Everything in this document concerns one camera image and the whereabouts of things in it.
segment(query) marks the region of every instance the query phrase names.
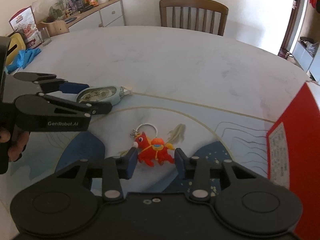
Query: blue glove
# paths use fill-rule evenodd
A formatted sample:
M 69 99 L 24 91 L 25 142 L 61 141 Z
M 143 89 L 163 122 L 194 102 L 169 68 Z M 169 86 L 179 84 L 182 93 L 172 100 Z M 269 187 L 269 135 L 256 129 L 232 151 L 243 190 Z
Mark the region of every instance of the blue glove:
M 17 68 L 23 69 L 29 65 L 33 58 L 41 52 L 41 49 L 26 49 L 19 50 L 18 54 L 14 57 L 13 62 L 7 66 L 8 74 L 15 71 Z

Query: key ring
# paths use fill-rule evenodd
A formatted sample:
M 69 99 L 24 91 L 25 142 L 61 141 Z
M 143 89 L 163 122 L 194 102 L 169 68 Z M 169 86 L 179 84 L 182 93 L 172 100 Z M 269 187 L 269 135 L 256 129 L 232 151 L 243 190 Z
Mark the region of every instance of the key ring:
M 149 126 L 152 126 L 155 131 L 156 131 L 156 136 L 155 138 L 158 136 L 158 129 L 157 127 L 155 127 L 153 124 L 151 123 L 142 123 L 140 124 L 136 129 L 132 129 L 132 132 L 130 133 L 130 136 L 133 136 L 134 138 L 136 138 L 138 135 L 140 135 L 140 132 L 139 132 L 139 128 L 142 127 L 143 125 L 149 125 Z

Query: white label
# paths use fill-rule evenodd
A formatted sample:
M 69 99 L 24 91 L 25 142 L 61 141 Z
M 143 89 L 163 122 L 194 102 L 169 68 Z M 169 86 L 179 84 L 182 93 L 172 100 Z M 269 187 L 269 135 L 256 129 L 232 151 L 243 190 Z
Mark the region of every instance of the white label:
M 289 155 L 283 122 L 269 135 L 269 145 L 270 180 L 289 189 Z

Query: toy packaging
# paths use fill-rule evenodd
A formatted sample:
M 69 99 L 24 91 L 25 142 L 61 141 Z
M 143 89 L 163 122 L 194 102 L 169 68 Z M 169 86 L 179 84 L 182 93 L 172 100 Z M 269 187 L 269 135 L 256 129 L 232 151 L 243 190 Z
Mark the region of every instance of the toy packaging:
M 21 34 L 27 49 L 35 49 L 41 44 L 31 6 L 18 11 L 9 22 L 12 29 Z
M 320 86 L 306 82 L 267 133 L 268 176 L 297 194 L 303 213 L 295 233 L 320 239 Z

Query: doorway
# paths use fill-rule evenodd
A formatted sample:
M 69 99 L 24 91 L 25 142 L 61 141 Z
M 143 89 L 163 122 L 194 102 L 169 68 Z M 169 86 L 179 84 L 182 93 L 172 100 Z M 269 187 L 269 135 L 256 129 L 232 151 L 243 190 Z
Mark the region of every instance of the doorway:
M 284 50 L 285 52 L 287 52 L 287 50 L 288 50 L 289 41 L 290 41 L 291 35 L 293 33 L 294 25 L 295 25 L 296 20 L 297 20 L 297 16 L 298 16 L 298 11 L 299 11 L 300 5 L 301 5 L 301 0 L 294 0 L 293 1 L 292 11 L 291 11 L 290 19 L 289 19 L 288 28 L 287 28 L 287 30 L 285 32 L 284 39 L 283 39 L 283 42 L 281 44 L 280 51 Z

